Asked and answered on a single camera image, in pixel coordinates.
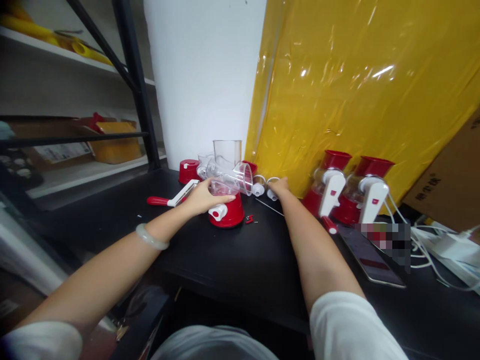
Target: power strip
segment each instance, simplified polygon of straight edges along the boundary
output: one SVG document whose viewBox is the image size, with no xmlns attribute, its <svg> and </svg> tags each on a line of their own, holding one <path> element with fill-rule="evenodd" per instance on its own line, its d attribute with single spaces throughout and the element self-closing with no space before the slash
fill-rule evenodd
<svg viewBox="0 0 480 360">
<path fill-rule="evenodd" d="M 480 268 L 472 266 L 463 261 L 443 258 L 432 250 L 434 245 L 440 240 L 440 236 L 414 227 L 411 228 L 411 232 L 418 240 L 421 241 L 431 255 L 433 255 L 439 262 L 441 262 L 447 269 L 454 273 L 469 287 L 472 287 L 480 282 Z M 480 295 L 480 287 L 477 287 L 473 291 Z"/>
</svg>

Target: red handle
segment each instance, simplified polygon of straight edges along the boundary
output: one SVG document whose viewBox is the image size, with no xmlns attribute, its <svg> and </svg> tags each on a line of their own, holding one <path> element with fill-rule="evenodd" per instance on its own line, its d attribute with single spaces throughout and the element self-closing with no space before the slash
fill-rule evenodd
<svg viewBox="0 0 480 360">
<path fill-rule="evenodd" d="M 163 197 L 157 197 L 157 196 L 150 196 L 146 200 L 146 203 L 148 205 L 167 206 L 168 202 L 169 202 L 169 199 L 166 199 L 166 198 L 163 198 Z"/>
<path fill-rule="evenodd" d="M 336 233 L 339 232 L 337 229 L 337 225 L 334 224 L 332 220 L 328 216 L 322 216 L 321 217 L 321 222 L 325 226 L 325 229 L 328 231 L 329 234 L 335 235 Z"/>
</svg>

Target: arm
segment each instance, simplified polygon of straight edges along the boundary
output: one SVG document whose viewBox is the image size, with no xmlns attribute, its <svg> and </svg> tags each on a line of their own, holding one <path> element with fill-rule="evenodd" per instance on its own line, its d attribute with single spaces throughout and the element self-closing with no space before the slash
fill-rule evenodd
<svg viewBox="0 0 480 360">
<path fill-rule="evenodd" d="M 290 192 L 287 178 L 270 184 L 281 202 L 300 272 L 308 312 L 323 294 L 351 292 L 365 298 L 357 279 L 330 235 Z"/>
<path fill-rule="evenodd" d="M 212 196 L 209 185 L 210 179 L 200 183 L 183 204 L 145 225 L 146 231 L 166 243 L 193 216 L 235 198 Z M 137 282 L 160 252 L 136 232 L 128 234 L 80 267 L 18 327 L 58 321 L 70 323 L 85 334 Z"/>
</svg>

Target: white sleeve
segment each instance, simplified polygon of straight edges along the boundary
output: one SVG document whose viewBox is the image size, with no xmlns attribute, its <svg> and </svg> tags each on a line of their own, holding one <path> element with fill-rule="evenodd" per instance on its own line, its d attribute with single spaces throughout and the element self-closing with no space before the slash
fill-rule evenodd
<svg viewBox="0 0 480 360">
<path fill-rule="evenodd" d="M 77 360 L 82 336 L 72 325 L 59 321 L 35 322 L 6 334 L 1 341 L 12 359 Z"/>
<path fill-rule="evenodd" d="M 310 313 L 316 360 L 408 360 L 374 308 L 352 292 L 328 292 Z"/>
</svg>

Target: black table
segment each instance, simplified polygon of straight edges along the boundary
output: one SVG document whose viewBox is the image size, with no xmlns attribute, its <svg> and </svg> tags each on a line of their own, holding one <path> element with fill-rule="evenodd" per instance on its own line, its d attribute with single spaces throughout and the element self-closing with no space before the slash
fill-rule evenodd
<svg viewBox="0 0 480 360">
<path fill-rule="evenodd" d="M 67 243 L 99 253 L 169 208 L 147 205 L 149 196 L 173 198 L 182 185 L 178 173 L 157 170 L 32 219 L 32 227 L 50 242 Z M 279 202 L 273 203 L 279 209 Z M 226 302 L 275 323 L 308 333 L 299 272 L 284 218 L 253 196 L 242 196 L 245 215 L 258 223 L 219 229 L 203 214 L 190 220 L 153 264 L 158 276 Z M 339 237 L 334 241 L 378 315 L 397 341 L 414 352 L 439 359 L 478 354 L 480 297 L 447 288 L 430 268 L 403 268 L 381 254 L 407 289 L 367 281 Z M 439 271 L 459 281 L 441 264 Z"/>
</svg>

